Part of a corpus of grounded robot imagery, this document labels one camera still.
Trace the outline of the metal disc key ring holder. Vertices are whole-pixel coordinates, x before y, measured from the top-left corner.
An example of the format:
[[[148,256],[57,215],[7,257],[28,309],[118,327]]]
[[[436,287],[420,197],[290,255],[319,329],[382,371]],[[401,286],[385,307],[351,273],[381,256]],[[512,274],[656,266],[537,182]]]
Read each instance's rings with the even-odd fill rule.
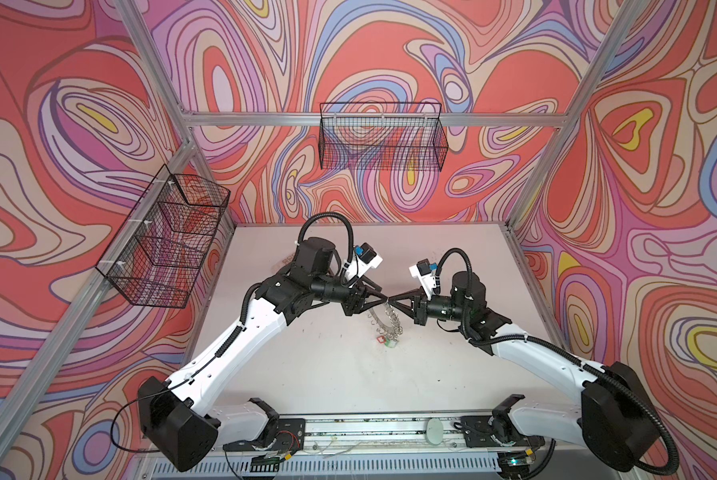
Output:
[[[382,306],[382,309],[374,307],[369,310],[369,316],[371,324],[376,329],[376,337],[384,336],[386,340],[392,339],[396,342],[392,348],[396,347],[400,336],[403,334],[403,327],[397,311],[386,303]]]

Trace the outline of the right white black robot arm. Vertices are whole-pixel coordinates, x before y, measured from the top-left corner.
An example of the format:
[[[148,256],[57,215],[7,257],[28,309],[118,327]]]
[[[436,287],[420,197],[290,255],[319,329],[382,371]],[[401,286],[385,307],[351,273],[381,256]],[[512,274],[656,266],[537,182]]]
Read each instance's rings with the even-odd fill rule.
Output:
[[[624,363],[604,365],[587,360],[530,335],[489,307],[486,288],[467,254],[451,248],[464,270],[452,277],[449,294],[441,292],[444,264],[420,260],[410,267],[416,290],[389,298],[389,304],[424,326],[430,320],[455,322],[468,345],[518,365],[563,393],[566,404],[531,402],[512,394],[492,408],[478,433],[500,445],[522,438],[544,437],[584,446],[607,467],[634,468],[657,476],[676,474],[678,447],[649,400],[638,375]]]

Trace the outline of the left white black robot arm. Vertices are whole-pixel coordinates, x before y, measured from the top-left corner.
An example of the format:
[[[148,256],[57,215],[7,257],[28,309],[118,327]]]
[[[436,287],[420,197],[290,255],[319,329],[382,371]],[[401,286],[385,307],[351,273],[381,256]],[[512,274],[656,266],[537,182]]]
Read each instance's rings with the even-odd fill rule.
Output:
[[[304,313],[338,304],[345,316],[386,302],[378,285],[364,278],[381,257],[356,245],[348,218],[318,213],[298,232],[296,252],[276,274],[252,284],[240,316],[210,346],[164,381],[140,385],[136,406],[142,435],[179,472],[198,465],[216,447],[268,449],[292,430],[260,398],[226,409],[216,400],[240,368]]]

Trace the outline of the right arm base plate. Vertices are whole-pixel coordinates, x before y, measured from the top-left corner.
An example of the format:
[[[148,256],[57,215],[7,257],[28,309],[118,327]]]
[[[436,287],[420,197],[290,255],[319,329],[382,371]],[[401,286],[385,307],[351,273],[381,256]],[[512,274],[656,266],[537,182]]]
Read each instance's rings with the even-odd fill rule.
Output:
[[[540,448],[545,440],[540,436],[525,436],[518,432],[507,417],[462,416],[452,423],[468,448]]]

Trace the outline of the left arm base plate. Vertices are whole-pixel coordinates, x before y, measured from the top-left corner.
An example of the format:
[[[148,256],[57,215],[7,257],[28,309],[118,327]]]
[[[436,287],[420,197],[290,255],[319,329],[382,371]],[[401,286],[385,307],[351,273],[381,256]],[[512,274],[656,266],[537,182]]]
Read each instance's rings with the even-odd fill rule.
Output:
[[[224,444],[222,450],[224,452],[296,453],[304,447],[304,433],[306,433],[304,418],[270,420],[258,438]]]

